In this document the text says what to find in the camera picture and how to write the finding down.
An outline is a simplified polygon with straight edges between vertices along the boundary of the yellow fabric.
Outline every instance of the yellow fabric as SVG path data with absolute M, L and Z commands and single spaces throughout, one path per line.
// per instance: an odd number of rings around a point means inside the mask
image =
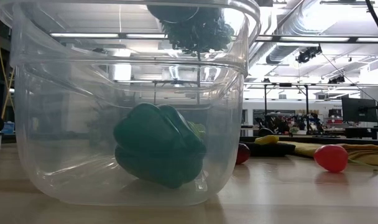
M 283 142 L 295 145 L 295 154 L 301 156 L 313 157 L 315 151 L 322 144 L 310 144 L 300 142 Z M 350 145 L 339 144 L 347 152 L 350 159 L 360 161 L 366 164 L 378 166 L 378 146 L 375 145 Z

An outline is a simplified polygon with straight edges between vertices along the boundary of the plastic bin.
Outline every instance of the plastic bin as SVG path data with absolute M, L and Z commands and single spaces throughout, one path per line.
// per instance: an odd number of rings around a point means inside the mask
M 171 206 L 223 188 L 254 1 L 0 0 L 0 19 L 13 27 L 19 156 L 42 192 Z

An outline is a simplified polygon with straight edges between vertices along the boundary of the black pole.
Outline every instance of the black pole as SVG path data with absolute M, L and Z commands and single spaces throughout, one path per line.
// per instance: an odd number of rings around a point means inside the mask
M 266 112 L 266 109 L 267 109 L 267 105 L 266 105 L 266 104 L 267 104 L 267 101 L 266 101 L 266 95 L 268 94 L 268 93 L 266 92 L 266 86 L 267 86 L 267 85 L 264 85 L 264 90 L 265 90 L 265 97 L 264 97 L 264 98 L 265 98 L 265 115 L 267 114 L 267 112 Z
M 307 134 L 309 133 L 309 97 L 308 97 L 308 85 L 305 85 L 305 97 L 307 102 Z

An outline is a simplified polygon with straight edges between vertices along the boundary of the fluorescent light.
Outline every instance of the fluorescent light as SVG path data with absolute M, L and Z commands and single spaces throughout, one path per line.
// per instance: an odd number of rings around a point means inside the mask
M 127 34 L 126 37 L 128 39 L 166 39 L 167 35 L 165 34 Z
M 85 37 L 85 38 L 117 38 L 119 34 L 59 34 L 53 33 L 52 37 Z
M 349 37 L 281 37 L 283 41 L 347 42 Z
M 378 37 L 360 37 L 356 42 L 378 42 Z
M 181 54 L 182 50 L 174 50 L 174 49 L 157 49 L 152 47 L 133 47 L 131 49 L 132 53 L 160 53 L 160 54 Z
M 319 44 L 312 44 L 312 43 L 276 43 L 278 46 L 294 46 L 294 47 L 319 47 Z
M 116 80 L 118 83 L 153 83 L 153 81 L 141 81 L 141 80 Z
M 258 36 L 256 40 L 257 41 L 260 41 L 260 40 L 272 40 L 272 37 L 270 37 L 270 36 L 267 36 L 267 37 L 265 37 L 265 36 Z
M 130 57 L 131 51 L 129 49 L 119 49 L 114 53 L 117 57 Z M 131 65 L 130 64 L 116 64 L 114 66 L 114 80 L 131 80 Z

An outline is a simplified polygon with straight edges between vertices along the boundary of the wooden table surface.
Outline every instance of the wooden table surface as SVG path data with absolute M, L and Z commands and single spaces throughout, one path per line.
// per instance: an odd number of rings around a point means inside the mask
M 175 208 L 69 205 L 39 192 L 15 145 L 0 151 L 0 223 L 370 223 L 378 224 L 378 174 L 350 165 L 324 172 L 310 159 L 254 158 L 200 205 Z

